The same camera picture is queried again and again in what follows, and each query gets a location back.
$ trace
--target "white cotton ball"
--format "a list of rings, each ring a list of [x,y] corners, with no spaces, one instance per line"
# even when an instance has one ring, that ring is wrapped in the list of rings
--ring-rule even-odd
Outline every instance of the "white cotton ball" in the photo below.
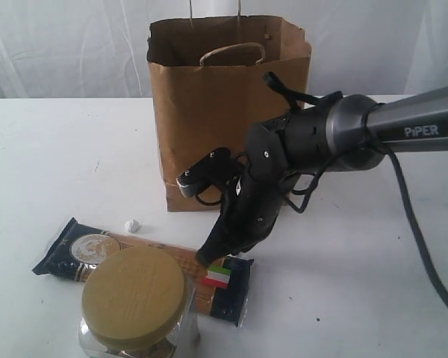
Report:
[[[140,228],[140,222],[138,220],[129,220],[125,223],[125,230],[129,233],[135,233]]]

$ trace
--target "spaghetti package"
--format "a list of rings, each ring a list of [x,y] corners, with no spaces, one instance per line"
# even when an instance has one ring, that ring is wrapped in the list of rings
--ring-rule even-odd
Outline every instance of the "spaghetti package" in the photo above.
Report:
[[[198,312],[239,325],[253,260],[225,257],[204,268],[194,258],[195,250],[111,233],[71,219],[33,273],[84,282],[107,257],[134,246],[157,247],[171,254],[196,282]]]

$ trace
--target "glass jar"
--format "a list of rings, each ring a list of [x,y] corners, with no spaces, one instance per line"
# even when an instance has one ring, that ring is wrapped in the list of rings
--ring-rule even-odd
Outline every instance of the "glass jar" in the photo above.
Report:
[[[92,358],[188,358],[199,331],[195,283],[158,248],[127,248],[88,278],[78,339]]]

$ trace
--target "white backdrop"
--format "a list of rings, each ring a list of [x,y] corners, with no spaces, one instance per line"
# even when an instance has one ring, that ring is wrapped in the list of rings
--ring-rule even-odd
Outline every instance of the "white backdrop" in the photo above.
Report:
[[[448,84],[448,0],[242,0],[243,14],[302,26],[308,91],[418,93]],[[193,0],[232,15],[237,0]],[[0,0],[0,98],[150,96],[149,23],[187,0]]]

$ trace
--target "jar lid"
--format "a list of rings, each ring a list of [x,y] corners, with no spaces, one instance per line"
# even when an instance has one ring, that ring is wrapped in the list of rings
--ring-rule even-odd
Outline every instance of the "jar lid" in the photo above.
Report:
[[[174,328],[185,301],[177,261],[143,246],[119,251],[101,263],[84,285],[81,305],[90,332],[102,344],[140,350]]]

